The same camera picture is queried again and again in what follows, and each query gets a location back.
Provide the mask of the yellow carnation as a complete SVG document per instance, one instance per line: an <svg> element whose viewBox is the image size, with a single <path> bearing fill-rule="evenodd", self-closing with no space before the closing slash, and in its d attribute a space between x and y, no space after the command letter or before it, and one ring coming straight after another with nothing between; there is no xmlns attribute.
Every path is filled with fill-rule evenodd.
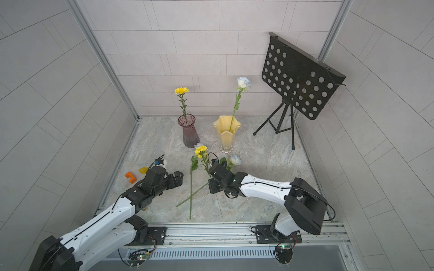
<svg viewBox="0 0 434 271"><path fill-rule="evenodd" d="M181 103L181 108L183 112L183 117L185 120L188 118L188 113L186 112L186 99L184 98L184 95L189 92L189 89L186 87L177 88L175 89L175 94L178 97L178 101Z"/></svg>
<svg viewBox="0 0 434 271"><path fill-rule="evenodd" d="M204 166L205 171L208 175L208 180L211 178L211 174L209 173L209 170L211 168L211 161L209 158L209 152L208 152L208 148L205 145L201 145L201 146L197 146L195 149L195 156L193 156L191 158L191 177L193 175L193 171L197 170L199 167L199 162L201 162L201 164ZM191 199L190 199L190 216L192 216L192 204L193 204L193 197L200 192L206 185L208 184L205 183L203 184L199 189L197 189L194 193L191 194Z"/></svg>

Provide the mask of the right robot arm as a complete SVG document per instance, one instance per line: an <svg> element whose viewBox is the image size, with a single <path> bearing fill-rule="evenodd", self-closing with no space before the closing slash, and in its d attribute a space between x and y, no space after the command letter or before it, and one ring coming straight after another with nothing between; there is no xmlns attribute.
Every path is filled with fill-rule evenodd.
<svg viewBox="0 0 434 271"><path fill-rule="evenodd" d="M224 192L231 199L259 198L286 208L288 215L276 214L270 226L254 227L258 243L301 243L301 230L315 236L321 234L328 202L305 180L296 177L292 182L274 182L245 172L234 174L215 159L208 174L211 194Z"/></svg>

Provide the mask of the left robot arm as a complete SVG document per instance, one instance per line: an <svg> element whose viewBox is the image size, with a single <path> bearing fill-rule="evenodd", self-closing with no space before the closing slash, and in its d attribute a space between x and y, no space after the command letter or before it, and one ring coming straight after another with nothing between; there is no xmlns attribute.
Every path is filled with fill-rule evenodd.
<svg viewBox="0 0 434 271"><path fill-rule="evenodd" d="M36 251L32 271L87 271L125 245L142 245L150 239L149 224L137 215L166 190L183 183L183 173L167 173L152 167L145 178L122 193L107 207L77 229L55 238L47 237Z"/></svg>

